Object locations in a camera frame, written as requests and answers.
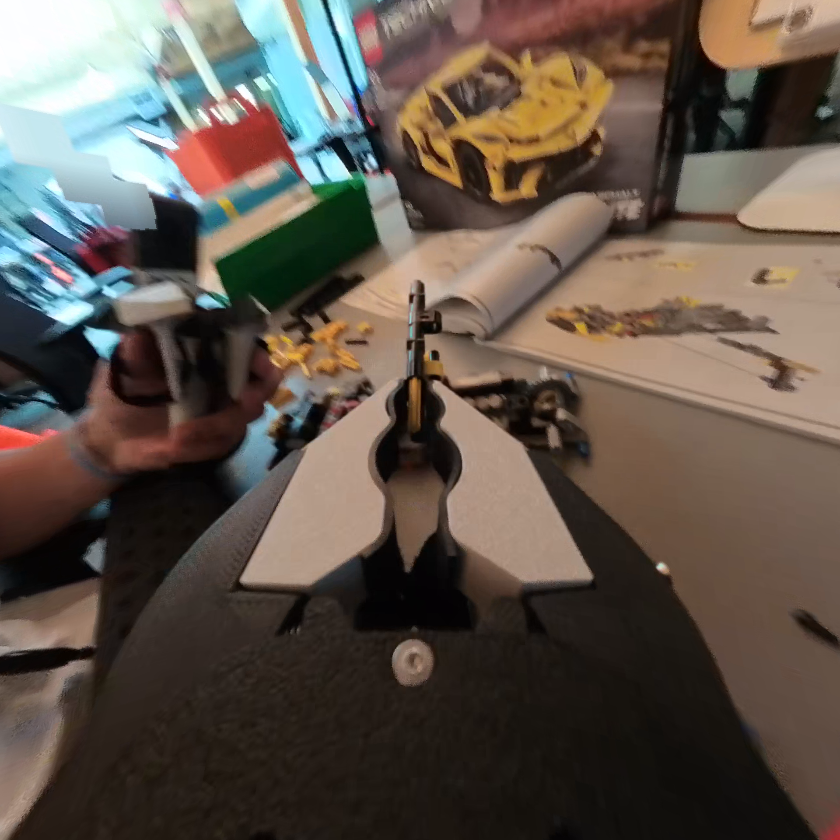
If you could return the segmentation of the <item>person's left forearm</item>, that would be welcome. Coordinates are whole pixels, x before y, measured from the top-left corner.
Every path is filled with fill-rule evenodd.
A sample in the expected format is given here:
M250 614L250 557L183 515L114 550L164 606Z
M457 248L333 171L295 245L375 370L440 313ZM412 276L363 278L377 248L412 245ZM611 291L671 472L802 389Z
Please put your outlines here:
M89 477L72 462L67 430L32 447L2 452L2 560L51 539L117 487Z

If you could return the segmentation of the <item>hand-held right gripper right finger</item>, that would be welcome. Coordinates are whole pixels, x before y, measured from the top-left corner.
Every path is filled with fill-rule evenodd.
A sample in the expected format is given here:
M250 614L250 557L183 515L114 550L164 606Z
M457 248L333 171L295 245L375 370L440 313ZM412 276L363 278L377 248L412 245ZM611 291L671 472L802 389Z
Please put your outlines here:
M465 592L550 592L586 587L593 572L529 452L446 385L440 430L459 470L446 496L448 530L463 554Z

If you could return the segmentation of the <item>partly built lego car chassis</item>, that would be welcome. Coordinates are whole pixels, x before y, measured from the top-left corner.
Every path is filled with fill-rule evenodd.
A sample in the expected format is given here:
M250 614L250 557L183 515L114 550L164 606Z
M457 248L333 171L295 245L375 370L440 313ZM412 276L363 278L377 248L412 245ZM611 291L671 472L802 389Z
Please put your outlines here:
M559 377L544 373L530 381L491 371L460 380L444 379L444 383L526 448L560 459L576 455L588 460L592 456L590 437L577 416L581 395L570 373ZM303 449L374 392L366 376L331 386L321 394L307 391L294 395L282 386L271 403L278 415L268 429L274 445L268 468Z

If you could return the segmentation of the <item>small black yellow lego assembly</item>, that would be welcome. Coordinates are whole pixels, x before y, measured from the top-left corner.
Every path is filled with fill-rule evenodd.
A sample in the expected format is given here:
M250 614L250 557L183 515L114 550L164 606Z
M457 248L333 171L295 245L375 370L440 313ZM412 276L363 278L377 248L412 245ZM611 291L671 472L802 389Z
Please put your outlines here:
M433 435L433 383L445 380L445 368L439 353L427 350L426 343L428 336L442 330L441 313L427 308L425 285L415 280L408 294L406 371L398 398L404 433L415 445L425 445Z

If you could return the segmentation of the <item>person's left hand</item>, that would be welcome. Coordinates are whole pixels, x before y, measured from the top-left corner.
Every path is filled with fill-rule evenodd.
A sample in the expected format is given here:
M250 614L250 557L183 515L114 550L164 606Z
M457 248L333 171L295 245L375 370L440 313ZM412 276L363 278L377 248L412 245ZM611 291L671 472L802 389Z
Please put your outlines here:
M220 411L180 423L165 404L142 406L142 397L168 395L156 343L145 330L125 333L110 362L100 364L87 407L88 435L96 450L126 474L219 460L239 446L280 383L265 349L257 347L239 400Z

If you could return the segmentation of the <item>short black lego pin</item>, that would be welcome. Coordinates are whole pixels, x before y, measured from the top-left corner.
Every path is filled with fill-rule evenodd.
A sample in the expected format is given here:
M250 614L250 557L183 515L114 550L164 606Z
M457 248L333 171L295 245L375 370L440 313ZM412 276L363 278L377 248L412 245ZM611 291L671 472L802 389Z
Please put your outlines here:
M839 650L839 636L812 613L802 608L791 611L791 619L805 635L834 650Z

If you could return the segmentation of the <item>green plastic bin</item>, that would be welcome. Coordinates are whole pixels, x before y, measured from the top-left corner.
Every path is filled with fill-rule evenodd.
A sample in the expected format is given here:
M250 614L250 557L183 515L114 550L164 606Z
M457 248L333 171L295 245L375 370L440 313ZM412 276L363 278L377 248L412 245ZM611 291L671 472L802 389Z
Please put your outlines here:
M277 310L377 245L367 184L354 175L315 185L308 208L211 258L227 298Z

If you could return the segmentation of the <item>group of yellow lego connectors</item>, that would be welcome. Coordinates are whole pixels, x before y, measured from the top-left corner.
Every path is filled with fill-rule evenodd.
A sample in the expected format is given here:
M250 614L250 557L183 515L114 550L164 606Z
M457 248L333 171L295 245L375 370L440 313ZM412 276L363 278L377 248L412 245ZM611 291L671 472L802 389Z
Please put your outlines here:
M278 370L280 383L266 406L278 412L305 399L336 399L368 378L347 342L350 324L332 320L299 339L288 332L263 332L260 344Z

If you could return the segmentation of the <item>light blue plastic packet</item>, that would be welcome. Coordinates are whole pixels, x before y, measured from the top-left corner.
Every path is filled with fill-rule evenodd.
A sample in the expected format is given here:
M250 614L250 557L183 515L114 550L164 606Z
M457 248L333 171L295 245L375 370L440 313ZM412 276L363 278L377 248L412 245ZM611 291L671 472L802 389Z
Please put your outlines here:
M277 198L294 204L313 196L310 183L288 161L277 159L206 194L199 208L200 232L211 235Z

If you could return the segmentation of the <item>grey wristband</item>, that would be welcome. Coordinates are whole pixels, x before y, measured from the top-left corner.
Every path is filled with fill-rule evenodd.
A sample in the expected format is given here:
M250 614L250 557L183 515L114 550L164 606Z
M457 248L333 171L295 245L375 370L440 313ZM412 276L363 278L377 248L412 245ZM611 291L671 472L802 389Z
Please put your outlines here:
M114 469L108 459L91 446L86 414L81 414L64 433L64 441L72 462L89 477L115 486L129 480L130 474Z

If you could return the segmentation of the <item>orange red object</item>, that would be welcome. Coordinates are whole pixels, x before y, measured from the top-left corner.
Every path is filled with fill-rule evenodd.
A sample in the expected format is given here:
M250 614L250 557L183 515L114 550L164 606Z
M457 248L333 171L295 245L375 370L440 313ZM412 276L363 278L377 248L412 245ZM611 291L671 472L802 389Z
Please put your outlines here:
M29 448L58 435L58 432L54 429L47 429L44 432L33 433L27 430L4 425L1 425L0 433L1 452Z

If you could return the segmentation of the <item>black lego beam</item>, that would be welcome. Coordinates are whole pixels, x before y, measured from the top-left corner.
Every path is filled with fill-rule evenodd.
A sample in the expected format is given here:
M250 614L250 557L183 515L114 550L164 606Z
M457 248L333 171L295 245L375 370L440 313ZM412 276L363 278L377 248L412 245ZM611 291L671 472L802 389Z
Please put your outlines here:
M290 317L281 324L281 329L285 332L299 332L309 340L308 337L318 329L313 326L313 320L319 319L323 326L330 324L328 308L364 282L365 277L360 273L332 275L289 311Z

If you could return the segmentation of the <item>lego set cardboard box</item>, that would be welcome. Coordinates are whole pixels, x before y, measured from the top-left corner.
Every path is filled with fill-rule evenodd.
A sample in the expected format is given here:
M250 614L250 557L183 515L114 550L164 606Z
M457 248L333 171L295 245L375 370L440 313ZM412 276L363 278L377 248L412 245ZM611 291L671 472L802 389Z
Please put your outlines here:
M700 2L359 2L364 109L415 230L593 193L613 229L676 201Z

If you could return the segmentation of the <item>lego instruction booklet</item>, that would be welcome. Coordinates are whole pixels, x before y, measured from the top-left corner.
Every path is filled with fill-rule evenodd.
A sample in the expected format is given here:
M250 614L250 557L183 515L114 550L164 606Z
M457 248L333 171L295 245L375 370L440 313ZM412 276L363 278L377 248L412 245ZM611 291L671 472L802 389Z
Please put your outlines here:
M492 349L838 445L837 238L680 221L608 236L577 215L378 221L341 302L404 319L420 280L446 329Z

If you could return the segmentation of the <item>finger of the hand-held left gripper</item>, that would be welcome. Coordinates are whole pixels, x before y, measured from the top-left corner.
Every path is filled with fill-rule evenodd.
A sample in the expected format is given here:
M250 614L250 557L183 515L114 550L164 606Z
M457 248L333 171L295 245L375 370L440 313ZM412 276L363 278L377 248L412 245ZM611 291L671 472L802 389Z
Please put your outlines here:
M193 298L177 282L158 280L118 297L113 312L122 326L133 328L188 315L193 303Z
M239 400L249 381L252 357L268 327L269 313L261 303L231 303L224 311L227 393Z

